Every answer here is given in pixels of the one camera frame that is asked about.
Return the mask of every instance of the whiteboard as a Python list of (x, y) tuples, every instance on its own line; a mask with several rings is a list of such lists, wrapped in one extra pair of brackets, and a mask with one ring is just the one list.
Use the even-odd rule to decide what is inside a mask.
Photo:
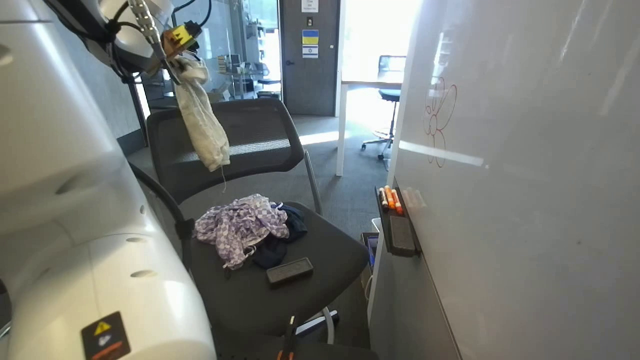
[(390, 176), (465, 360), (640, 357), (639, 14), (424, 1)]

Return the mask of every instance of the gray door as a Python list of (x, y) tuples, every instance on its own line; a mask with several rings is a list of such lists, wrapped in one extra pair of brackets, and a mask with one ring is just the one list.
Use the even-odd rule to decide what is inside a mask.
[[(340, 0), (318, 3), (317, 13), (303, 13), (301, 0), (280, 0), (282, 99), (292, 114), (335, 114)], [(317, 59), (302, 57), (304, 29), (318, 30)]]

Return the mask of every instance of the white towel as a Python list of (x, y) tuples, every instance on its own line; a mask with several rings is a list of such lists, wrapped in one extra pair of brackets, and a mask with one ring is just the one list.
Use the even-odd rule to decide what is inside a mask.
[(177, 74), (182, 84), (175, 87), (175, 97), (196, 154), (209, 171), (228, 165), (229, 140), (202, 87), (209, 80), (206, 65), (181, 56), (175, 60), (185, 68)]

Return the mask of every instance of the navy blue cloth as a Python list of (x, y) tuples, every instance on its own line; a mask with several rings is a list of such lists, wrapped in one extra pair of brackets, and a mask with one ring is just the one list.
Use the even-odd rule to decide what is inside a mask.
[(264, 269), (280, 265), (287, 255), (287, 244), (300, 239), (307, 233), (305, 216), (300, 210), (286, 205), (280, 206), (280, 210), (287, 213), (285, 225), (289, 228), (289, 237), (281, 239), (269, 234), (258, 244), (252, 259), (256, 265)]

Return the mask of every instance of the warning label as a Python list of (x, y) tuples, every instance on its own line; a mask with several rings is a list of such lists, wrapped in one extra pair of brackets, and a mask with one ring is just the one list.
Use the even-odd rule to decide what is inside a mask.
[(119, 311), (87, 325), (81, 336), (86, 360), (116, 360), (131, 352)]

